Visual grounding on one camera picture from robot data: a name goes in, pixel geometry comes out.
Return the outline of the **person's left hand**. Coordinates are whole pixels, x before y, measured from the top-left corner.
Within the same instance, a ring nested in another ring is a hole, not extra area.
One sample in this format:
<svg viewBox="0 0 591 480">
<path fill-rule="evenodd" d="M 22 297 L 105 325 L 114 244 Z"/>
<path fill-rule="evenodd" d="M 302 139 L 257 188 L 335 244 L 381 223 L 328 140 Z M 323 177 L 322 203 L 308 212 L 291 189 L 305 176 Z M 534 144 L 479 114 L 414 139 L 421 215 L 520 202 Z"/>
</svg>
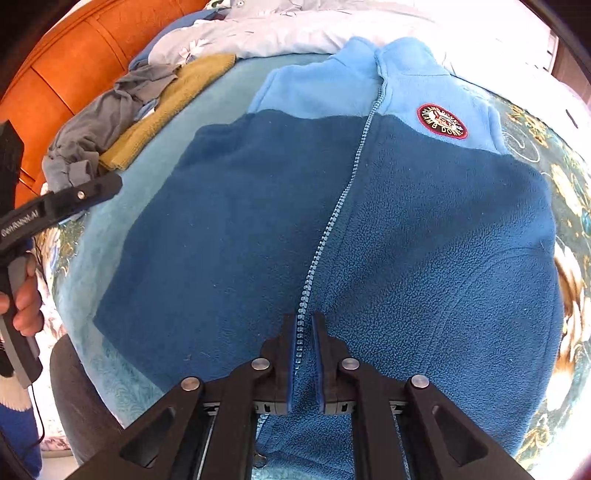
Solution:
<svg viewBox="0 0 591 480">
<path fill-rule="evenodd" d="M 43 330 L 44 317 L 41 312 L 42 298 L 38 291 L 36 260 L 28 256 L 25 281 L 14 294 L 17 312 L 13 319 L 14 328 L 25 337 L 34 337 Z"/>
</svg>

